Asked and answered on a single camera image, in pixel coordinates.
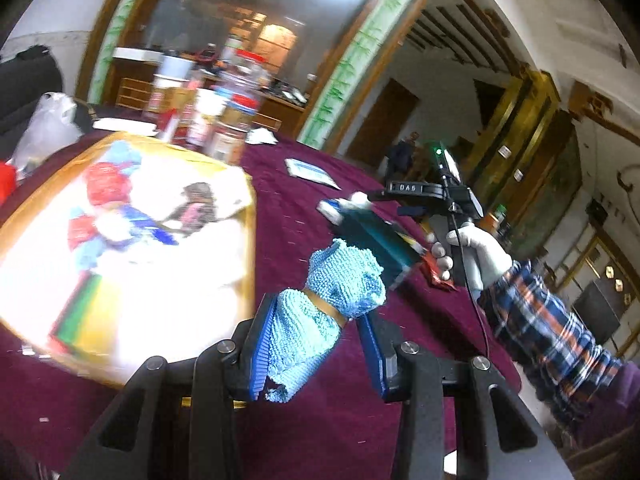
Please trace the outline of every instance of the glass jar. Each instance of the glass jar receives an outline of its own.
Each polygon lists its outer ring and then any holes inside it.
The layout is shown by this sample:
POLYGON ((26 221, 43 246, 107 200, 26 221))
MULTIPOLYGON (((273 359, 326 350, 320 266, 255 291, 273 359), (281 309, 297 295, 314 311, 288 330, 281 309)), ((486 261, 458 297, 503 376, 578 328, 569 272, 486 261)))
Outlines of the glass jar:
POLYGON ((236 54, 232 57, 226 72, 257 86, 258 80, 262 77, 264 62, 265 59, 262 56, 258 56, 258 54, 246 50, 236 50, 236 54))
POLYGON ((233 94, 220 115, 220 122, 244 130, 251 129, 254 115, 258 113, 258 99, 243 94, 233 94))
POLYGON ((238 166, 244 151, 246 130, 235 128, 225 123, 217 123, 213 127, 213 134, 209 145, 205 149, 206 155, 220 160, 230 166, 238 166))

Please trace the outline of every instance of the gloved hand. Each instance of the gloved hand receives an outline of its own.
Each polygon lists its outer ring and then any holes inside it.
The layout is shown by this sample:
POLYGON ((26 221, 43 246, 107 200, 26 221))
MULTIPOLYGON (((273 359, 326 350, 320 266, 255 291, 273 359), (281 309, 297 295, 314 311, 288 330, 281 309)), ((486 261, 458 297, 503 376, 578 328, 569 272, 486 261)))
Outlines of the gloved hand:
MULTIPOLYGON (((504 249, 494 237, 482 229, 469 225, 458 229, 462 247, 472 247, 478 253, 478 265, 482 277, 482 285, 488 288, 497 282, 502 275, 513 265, 511 257, 504 252, 504 249)), ((436 240, 435 235, 429 234, 428 241, 433 242, 431 254, 436 258, 438 268, 441 270, 441 279, 449 279, 449 271, 453 268, 453 260, 446 256, 442 244, 436 240)), ((451 245, 458 245, 458 238, 455 231, 447 233, 447 242, 451 245)))

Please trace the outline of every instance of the red object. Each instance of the red object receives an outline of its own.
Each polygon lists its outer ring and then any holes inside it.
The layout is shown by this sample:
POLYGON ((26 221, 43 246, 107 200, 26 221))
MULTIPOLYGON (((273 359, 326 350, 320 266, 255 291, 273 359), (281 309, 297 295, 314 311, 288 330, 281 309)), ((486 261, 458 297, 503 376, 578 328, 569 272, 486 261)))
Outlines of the red object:
POLYGON ((251 108, 252 110, 258 109, 258 100, 252 99, 251 97, 247 97, 242 94, 233 94, 231 96, 231 100, 240 106, 244 106, 245 108, 251 108))
POLYGON ((131 181, 120 173, 120 169, 110 162, 92 164, 84 176, 86 195, 93 206, 109 202, 129 203, 131 181))
POLYGON ((4 162, 0 162, 0 204, 14 192, 15 168, 4 162))
POLYGON ((72 218, 69 221, 69 229, 66 234, 66 241, 69 249, 74 250, 78 245, 91 240, 98 234, 98 229, 94 225, 95 218, 88 215, 82 215, 78 218, 72 218))
POLYGON ((424 274, 429 285, 442 290, 456 290, 451 280, 444 281, 440 279, 440 269, 436 263, 436 258, 431 254, 431 251, 427 251, 422 256, 422 263, 420 264, 420 272, 424 274))
POLYGON ((262 56, 258 56, 253 52, 248 52, 247 50, 236 50, 236 56, 244 57, 245 59, 250 59, 251 61, 255 61, 256 63, 263 64, 267 60, 262 56))

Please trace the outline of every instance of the paper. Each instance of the paper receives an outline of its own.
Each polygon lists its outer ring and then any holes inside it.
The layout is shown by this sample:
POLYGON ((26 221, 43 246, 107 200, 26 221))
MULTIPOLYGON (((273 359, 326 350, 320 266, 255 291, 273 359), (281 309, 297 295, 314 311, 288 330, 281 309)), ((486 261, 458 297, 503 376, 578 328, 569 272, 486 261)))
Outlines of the paper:
POLYGON ((256 128, 246 134, 245 142, 247 144, 277 144, 278 139, 267 128, 256 128))
POLYGON ((289 171, 291 176, 304 178, 311 182, 317 182, 318 184, 325 184, 326 186, 340 189, 329 174, 317 166, 312 166, 311 164, 307 164, 301 160, 296 160, 295 158, 286 158, 284 162, 287 165, 287 171, 289 171))
POLYGON ((156 134, 156 125, 153 123, 116 119, 113 117, 98 119, 94 123, 94 128, 96 130, 109 130, 110 132, 127 132, 143 137, 152 137, 156 134))

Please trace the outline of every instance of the door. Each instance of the door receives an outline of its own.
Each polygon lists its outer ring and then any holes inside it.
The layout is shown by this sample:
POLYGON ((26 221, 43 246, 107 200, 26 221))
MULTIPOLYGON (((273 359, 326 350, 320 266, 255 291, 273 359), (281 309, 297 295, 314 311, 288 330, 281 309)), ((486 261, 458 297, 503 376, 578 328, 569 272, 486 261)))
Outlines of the door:
POLYGON ((465 183, 484 210, 492 211, 523 191, 523 176, 532 166, 559 103, 549 74, 527 70, 522 78, 511 79, 463 166, 465 183))
POLYGON ((390 79, 347 149, 347 157, 378 167, 418 101, 398 81, 390 79))

